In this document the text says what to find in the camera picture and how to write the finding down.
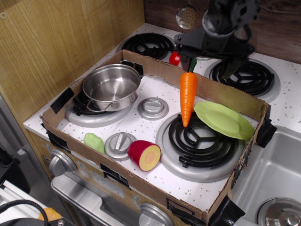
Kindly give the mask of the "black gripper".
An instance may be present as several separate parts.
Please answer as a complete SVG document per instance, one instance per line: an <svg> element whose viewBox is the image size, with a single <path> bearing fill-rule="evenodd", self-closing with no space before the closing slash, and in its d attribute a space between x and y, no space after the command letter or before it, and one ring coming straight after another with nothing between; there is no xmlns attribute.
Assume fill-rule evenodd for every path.
<svg viewBox="0 0 301 226"><path fill-rule="evenodd" d="M202 27L174 38L183 70L190 71L193 58L218 58L223 61L222 79L229 78L254 52L248 25L258 19L260 12L259 0L211 0ZM240 27L244 27L247 40L234 36Z"/></svg>

